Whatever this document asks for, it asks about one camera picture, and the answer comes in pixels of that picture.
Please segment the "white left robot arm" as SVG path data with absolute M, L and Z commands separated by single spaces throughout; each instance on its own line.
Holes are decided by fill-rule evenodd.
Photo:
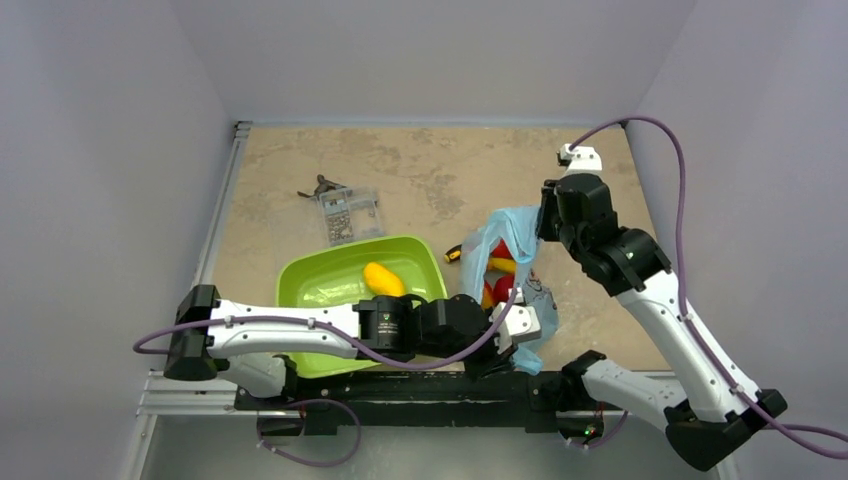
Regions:
M 516 347 L 538 338 L 531 308 L 485 310 L 467 295 L 428 301 L 415 294 L 378 295 L 337 306 L 257 307 L 224 300 L 198 285 L 178 308 L 165 377 L 224 379 L 272 408 L 297 399 L 297 353 L 369 359 L 406 368 L 417 355 L 460 361 L 473 379 L 504 367 Z

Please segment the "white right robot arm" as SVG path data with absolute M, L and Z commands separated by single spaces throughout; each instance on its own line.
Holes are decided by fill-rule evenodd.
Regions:
M 561 243 L 588 278 L 641 325 L 675 373 L 675 383 L 626 370 L 589 350 L 561 370 L 561 392 L 576 407 L 620 407 L 662 431 L 677 455 L 706 472 L 762 430 L 764 414 L 787 408 L 729 358 L 679 289 L 681 279 L 646 231 L 618 223 L 611 193 L 591 173 L 547 180 L 536 234 Z

